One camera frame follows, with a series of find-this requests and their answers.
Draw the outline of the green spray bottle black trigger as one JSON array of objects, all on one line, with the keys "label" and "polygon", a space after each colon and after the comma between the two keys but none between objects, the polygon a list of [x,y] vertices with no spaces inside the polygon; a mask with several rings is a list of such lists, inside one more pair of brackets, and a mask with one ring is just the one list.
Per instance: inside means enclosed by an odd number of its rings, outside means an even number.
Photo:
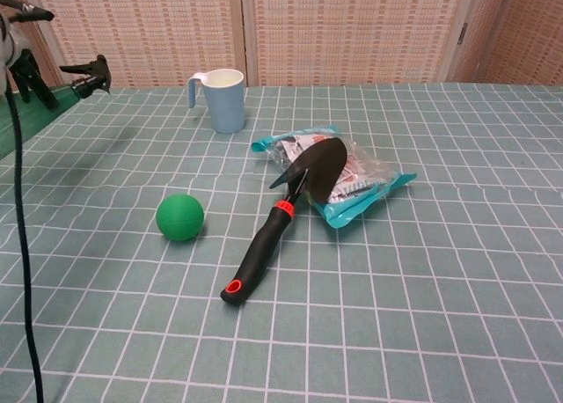
[{"label": "green spray bottle black trigger", "polygon": [[[32,77],[17,75],[17,86],[13,98],[18,109],[22,141],[26,142],[38,134],[59,115],[72,108],[79,100],[90,97],[100,89],[108,92],[111,72],[104,55],[86,64],[62,66],[61,71],[79,74],[81,77],[59,87],[48,87],[38,72]],[[0,95],[0,159],[15,150],[11,112],[4,95]]]}]

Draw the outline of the bamboo folding screen panel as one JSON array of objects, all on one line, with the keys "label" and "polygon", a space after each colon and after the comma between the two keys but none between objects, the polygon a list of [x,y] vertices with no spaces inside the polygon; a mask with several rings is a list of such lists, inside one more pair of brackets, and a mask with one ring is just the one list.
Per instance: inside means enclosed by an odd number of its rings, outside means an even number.
[{"label": "bamboo folding screen panel", "polygon": [[426,83],[450,66],[463,0],[241,0],[252,84]]},{"label": "bamboo folding screen panel", "polygon": [[183,85],[195,72],[245,70],[240,0],[29,0],[54,61],[104,55],[119,87]]},{"label": "bamboo folding screen panel", "polygon": [[462,3],[468,26],[448,81],[563,86],[563,0]]}]

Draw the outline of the teal clear snack bag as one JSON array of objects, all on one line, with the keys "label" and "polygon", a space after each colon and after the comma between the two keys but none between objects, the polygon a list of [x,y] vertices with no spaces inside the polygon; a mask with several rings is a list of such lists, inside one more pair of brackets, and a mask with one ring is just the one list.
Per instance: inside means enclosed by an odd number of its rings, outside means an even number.
[{"label": "teal clear snack bag", "polygon": [[373,203],[392,190],[416,178],[414,173],[401,173],[388,163],[374,157],[361,145],[340,132],[334,125],[304,128],[276,136],[266,136],[251,145],[254,152],[265,151],[282,170],[314,143],[337,137],[347,148],[347,163],[327,203],[308,198],[309,203],[334,229],[349,224]]}]

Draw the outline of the green ball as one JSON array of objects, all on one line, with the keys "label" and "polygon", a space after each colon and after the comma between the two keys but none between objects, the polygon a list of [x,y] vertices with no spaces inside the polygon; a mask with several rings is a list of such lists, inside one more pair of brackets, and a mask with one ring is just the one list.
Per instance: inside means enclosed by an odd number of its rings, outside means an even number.
[{"label": "green ball", "polygon": [[172,194],[158,205],[158,229],[171,241],[187,241],[199,234],[204,223],[200,202],[188,194]]}]

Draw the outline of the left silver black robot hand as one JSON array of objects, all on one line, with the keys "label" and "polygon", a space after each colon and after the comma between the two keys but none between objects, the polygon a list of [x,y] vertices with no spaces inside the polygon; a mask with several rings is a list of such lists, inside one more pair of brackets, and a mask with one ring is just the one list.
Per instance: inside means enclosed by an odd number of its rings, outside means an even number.
[{"label": "left silver black robot hand", "polygon": [[9,70],[22,100],[31,101],[34,92],[40,102],[49,110],[58,107],[58,100],[40,75],[31,42],[15,23],[51,21],[55,15],[48,10],[18,0],[0,0],[0,5],[10,7],[15,14],[6,17],[0,13],[0,71]]}]

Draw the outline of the light blue handled cup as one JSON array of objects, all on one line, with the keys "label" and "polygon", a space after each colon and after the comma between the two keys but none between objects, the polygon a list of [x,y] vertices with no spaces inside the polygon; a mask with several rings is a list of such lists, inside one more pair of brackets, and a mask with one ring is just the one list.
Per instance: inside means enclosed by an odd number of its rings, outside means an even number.
[{"label": "light blue handled cup", "polygon": [[235,69],[196,72],[187,80],[188,106],[196,102],[195,84],[199,82],[208,104],[213,129],[234,134],[245,125],[245,76]]}]

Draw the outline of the teal white checked tablecloth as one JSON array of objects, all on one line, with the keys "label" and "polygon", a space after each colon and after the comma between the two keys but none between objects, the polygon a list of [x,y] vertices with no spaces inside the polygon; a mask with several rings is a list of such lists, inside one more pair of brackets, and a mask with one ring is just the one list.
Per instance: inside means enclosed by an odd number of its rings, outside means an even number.
[{"label": "teal white checked tablecloth", "polygon": [[[563,87],[255,87],[245,128],[181,88],[114,90],[25,146],[46,403],[563,403]],[[300,201],[249,301],[225,304],[283,196],[264,136],[334,125],[414,181],[335,230]],[[156,213],[196,198],[201,231]]]}]

